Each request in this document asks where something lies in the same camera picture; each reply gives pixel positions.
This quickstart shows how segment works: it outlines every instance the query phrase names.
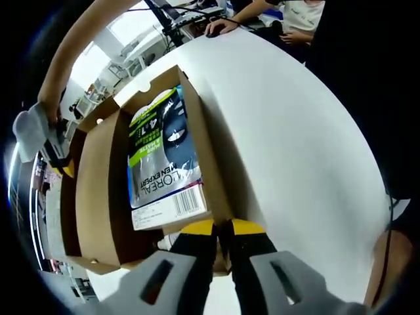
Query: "window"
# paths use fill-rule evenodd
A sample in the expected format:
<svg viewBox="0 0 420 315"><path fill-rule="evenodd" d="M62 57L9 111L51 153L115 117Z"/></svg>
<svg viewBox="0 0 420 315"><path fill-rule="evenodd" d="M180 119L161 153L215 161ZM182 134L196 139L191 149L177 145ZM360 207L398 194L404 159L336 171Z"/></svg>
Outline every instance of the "window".
<svg viewBox="0 0 420 315"><path fill-rule="evenodd" d="M132 9L148 9L149 6L144 2L137 3ZM116 18L108 29L111 30L113 35L124 45L128 45L141 33L151 28L159 21L151 10L147 11L133 11L123 13Z"/></svg>
<svg viewBox="0 0 420 315"><path fill-rule="evenodd" d="M87 91L109 61L105 52L92 42L75 61L70 77Z"/></svg>

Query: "barcode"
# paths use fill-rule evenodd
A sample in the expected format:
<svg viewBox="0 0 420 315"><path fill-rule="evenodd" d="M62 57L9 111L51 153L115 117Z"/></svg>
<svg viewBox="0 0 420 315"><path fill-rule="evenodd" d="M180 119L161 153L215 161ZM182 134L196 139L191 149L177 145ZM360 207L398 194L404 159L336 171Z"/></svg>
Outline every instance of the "barcode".
<svg viewBox="0 0 420 315"><path fill-rule="evenodd" d="M174 195L173 202L177 209L177 215L192 213L200 208L193 189Z"/></svg>

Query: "open cardboard box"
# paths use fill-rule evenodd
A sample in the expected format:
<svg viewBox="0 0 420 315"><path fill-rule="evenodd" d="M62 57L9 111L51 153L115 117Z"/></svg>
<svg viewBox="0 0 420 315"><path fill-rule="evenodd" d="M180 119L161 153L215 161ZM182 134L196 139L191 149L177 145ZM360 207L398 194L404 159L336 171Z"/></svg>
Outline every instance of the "open cardboard box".
<svg viewBox="0 0 420 315"><path fill-rule="evenodd" d="M188 130L202 173L207 211L215 222L232 218L205 127L201 99L188 78L175 66L155 78L148 92L138 92L121 108L113 98L106 99L75 131L70 153L76 176L75 179L63 177L60 213L66 255L82 267L97 274L117 270L120 266L132 268L156 250L156 243L164 232L174 230L173 226L164 226L158 230L134 231L127 154L129 125L134 114L158 94L179 83L184 93ZM185 224L175 223L177 229Z"/></svg>

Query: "barcode label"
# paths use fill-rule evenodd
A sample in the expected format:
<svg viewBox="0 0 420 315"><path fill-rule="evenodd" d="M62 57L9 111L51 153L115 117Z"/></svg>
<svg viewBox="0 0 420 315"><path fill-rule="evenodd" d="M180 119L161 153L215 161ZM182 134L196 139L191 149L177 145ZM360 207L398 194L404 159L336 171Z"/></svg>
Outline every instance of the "barcode label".
<svg viewBox="0 0 420 315"><path fill-rule="evenodd" d="M135 230L177 222L206 212L201 185L195 185L131 211Z"/></svg>
<svg viewBox="0 0 420 315"><path fill-rule="evenodd" d="M196 194L193 190L186 190L173 196L173 203L177 209L177 215L191 213L199 209Z"/></svg>

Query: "white t-shirt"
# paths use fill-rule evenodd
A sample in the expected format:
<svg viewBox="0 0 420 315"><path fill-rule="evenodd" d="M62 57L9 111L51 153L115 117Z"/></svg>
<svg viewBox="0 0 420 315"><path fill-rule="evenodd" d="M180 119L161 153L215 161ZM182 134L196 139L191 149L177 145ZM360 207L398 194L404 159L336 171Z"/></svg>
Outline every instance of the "white t-shirt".
<svg viewBox="0 0 420 315"><path fill-rule="evenodd" d="M303 0L288 0L283 12L283 32L293 30L313 35L320 23L325 1L307 3Z"/></svg>

